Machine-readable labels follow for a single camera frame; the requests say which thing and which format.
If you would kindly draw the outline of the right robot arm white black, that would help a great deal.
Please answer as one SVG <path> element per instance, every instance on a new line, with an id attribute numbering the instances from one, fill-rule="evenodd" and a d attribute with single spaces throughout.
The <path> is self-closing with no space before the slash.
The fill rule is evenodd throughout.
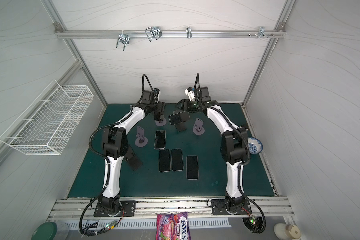
<path id="1" fill-rule="evenodd" d="M 251 153 L 246 128 L 235 125 L 216 101 L 212 101 L 207 87 L 189 87 L 188 96 L 179 101 L 179 109 L 188 113 L 203 112 L 218 128 L 221 136 L 221 155 L 227 166 L 227 186 L 223 207 L 231 215 L 244 211 L 251 215 L 251 204 L 243 189 L 243 166 L 250 163 Z"/>

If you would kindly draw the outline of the phone silver edge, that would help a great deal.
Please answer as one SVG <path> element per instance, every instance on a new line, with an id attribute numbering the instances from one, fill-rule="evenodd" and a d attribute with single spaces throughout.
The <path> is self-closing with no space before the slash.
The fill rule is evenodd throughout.
<path id="1" fill-rule="evenodd" d="M 155 133 L 155 142 L 154 149 L 163 150 L 166 145 L 166 131 L 165 130 L 157 130 Z"/>

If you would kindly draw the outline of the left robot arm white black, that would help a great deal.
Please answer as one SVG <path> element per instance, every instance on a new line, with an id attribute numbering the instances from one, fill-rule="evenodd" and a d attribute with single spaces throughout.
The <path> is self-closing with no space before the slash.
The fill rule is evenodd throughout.
<path id="1" fill-rule="evenodd" d="M 105 178 L 101 193 L 96 199 L 98 207 L 105 214 L 116 216 L 122 210 L 120 203 L 120 175 L 124 156 L 128 153 L 128 132 L 146 115 L 154 113 L 156 121 L 164 118 L 165 103 L 159 101 L 160 90 L 142 91 L 137 103 L 131 105 L 130 111 L 119 121 L 96 129 L 89 139 L 90 150 L 104 158 Z M 93 148 L 92 141 L 96 133 L 102 133 L 102 151 Z"/>

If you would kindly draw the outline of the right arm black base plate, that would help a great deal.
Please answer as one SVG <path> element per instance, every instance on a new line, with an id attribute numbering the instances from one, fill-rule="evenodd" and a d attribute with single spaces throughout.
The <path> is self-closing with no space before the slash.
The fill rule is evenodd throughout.
<path id="1" fill-rule="evenodd" d="M 220 215 L 252 215 L 252 209 L 248 199 L 240 199 L 238 202 L 228 199 L 211 199 L 208 206 L 212 209 L 212 214 Z"/>

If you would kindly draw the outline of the black folding phone stand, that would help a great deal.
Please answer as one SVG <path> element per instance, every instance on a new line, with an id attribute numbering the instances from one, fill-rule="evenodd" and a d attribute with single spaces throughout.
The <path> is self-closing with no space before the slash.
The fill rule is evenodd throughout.
<path id="1" fill-rule="evenodd" d="M 136 171 L 143 165 L 143 162 L 140 160 L 140 158 L 136 155 L 136 153 L 131 147 L 129 147 L 126 155 L 124 156 L 124 160 L 133 171 Z"/>

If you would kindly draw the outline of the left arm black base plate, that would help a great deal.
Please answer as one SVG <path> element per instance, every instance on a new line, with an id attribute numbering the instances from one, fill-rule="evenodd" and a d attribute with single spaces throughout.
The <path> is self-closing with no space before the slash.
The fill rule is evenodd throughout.
<path id="1" fill-rule="evenodd" d="M 97 203 L 94 217 L 133 217 L 135 214 L 136 201 L 113 201 Z"/>

